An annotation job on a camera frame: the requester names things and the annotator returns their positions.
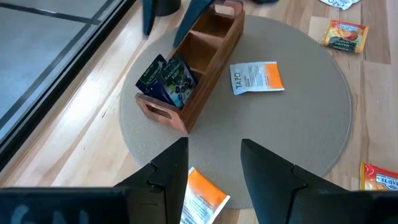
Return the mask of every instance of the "round rug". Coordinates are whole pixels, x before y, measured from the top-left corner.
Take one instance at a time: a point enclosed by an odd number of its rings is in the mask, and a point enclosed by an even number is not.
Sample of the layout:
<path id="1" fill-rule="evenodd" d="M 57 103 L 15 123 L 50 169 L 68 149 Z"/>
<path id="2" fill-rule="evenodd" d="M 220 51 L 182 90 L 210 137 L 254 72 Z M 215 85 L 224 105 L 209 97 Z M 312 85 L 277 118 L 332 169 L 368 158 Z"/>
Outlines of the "round rug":
<path id="1" fill-rule="evenodd" d="M 135 84 L 157 54 L 172 50 L 176 30 L 149 46 L 124 82 L 120 123 L 124 140 L 143 166 L 183 134 L 147 119 L 136 105 Z M 229 65 L 276 61 L 285 91 L 234 96 Z M 340 69 L 306 34 L 278 21 L 246 16 L 243 35 L 189 137 L 189 164 L 231 196 L 229 208 L 252 206 L 240 161 L 249 138 L 323 176 L 345 149 L 351 97 Z"/>

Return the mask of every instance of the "tazo logo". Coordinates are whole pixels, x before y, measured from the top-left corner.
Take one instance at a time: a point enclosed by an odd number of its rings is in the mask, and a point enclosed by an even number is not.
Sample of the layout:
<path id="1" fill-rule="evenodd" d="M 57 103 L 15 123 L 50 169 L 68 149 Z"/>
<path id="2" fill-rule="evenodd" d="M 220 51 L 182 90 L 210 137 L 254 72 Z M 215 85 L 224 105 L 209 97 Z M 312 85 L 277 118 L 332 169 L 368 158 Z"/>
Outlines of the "tazo logo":
<path id="1" fill-rule="evenodd" d="M 235 77 L 235 89 L 242 87 L 241 74 L 239 72 L 235 72 L 234 77 Z"/>

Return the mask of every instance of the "dark object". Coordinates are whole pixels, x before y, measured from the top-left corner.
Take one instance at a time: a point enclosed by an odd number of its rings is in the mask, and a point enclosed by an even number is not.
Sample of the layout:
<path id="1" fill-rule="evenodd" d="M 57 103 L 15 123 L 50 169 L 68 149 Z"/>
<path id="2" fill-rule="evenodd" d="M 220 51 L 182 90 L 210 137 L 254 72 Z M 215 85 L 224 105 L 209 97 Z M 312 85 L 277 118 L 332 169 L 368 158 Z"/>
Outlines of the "dark object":
<path id="1" fill-rule="evenodd" d="M 249 139 L 243 174 L 260 224 L 398 223 L 398 192 L 350 192 Z"/>
<path id="2" fill-rule="evenodd" d="M 121 0 L 114 9 L 99 24 L 84 44 L 75 52 L 75 55 L 63 66 L 54 81 L 43 90 L 43 93 L 32 103 L 18 122 L 0 139 L 0 170 L 2 170 L 29 137 L 35 127 L 59 99 L 72 80 L 78 75 L 86 62 L 95 53 L 97 48 L 107 38 L 116 24 L 135 3 L 136 0 Z"/>
<path id="3" fill-rule="evenodd" d="M 144 35 L 149 35 L 155 16 L 168 16 L 181 6 L 181 0 L 141 0 L 144 21 Z"/>
<path id="4" fill-rule="evenodd" d="M 252 0 L 256 4 L 270 4 L 270 3 L 277 3 L 279 0 Z"/>
<path id="5" fill-rule="evenodd" d="M 0 190 L 0 223 L 180 223 L 188 138 L 115 187 Z"/>

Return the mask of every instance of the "wooden box handle cutout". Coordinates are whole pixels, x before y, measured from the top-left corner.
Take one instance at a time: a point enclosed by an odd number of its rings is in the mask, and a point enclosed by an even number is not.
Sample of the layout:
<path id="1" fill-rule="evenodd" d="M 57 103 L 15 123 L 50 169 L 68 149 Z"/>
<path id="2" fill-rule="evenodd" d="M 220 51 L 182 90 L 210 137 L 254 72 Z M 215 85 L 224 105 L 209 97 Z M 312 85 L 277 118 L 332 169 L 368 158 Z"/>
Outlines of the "wooden box handle cutout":
<path id="1" fill-rule="evenodd" d="M 233 17 L 236 17 L 236 16 L 240 15 L 240 13 L 243 12 L 243 2 L 236 2 L 236 1 L 229 1 L 229 0 L 227 0 L 227 1 L 216 1 L 215 4 L 212 5 L 211 7 L 215 10 L 215 6 L 216 5 L 232 8 L 233 11 L 234 11 Z M 222 12 L 218 12 L 218 11 L 216 11 L 216 12 L 220 13 L 220 14 L 227 15 L 227 16 L 232 16 L 232 15 L 225 14 L 225 13 L 222 13 Z"/>

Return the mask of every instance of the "plastic wrapper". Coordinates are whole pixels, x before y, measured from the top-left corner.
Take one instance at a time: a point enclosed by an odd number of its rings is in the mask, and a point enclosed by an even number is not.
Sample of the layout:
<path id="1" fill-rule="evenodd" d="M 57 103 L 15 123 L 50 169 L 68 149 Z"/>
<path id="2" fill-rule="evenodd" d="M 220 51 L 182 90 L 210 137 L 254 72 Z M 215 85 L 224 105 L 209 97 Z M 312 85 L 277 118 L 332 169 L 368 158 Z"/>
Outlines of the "plastic wrapper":
<path id="1" fill-rule="evenodd" d="M 361 190 L 398 190 L 398 172 L 361 163 Z"/>

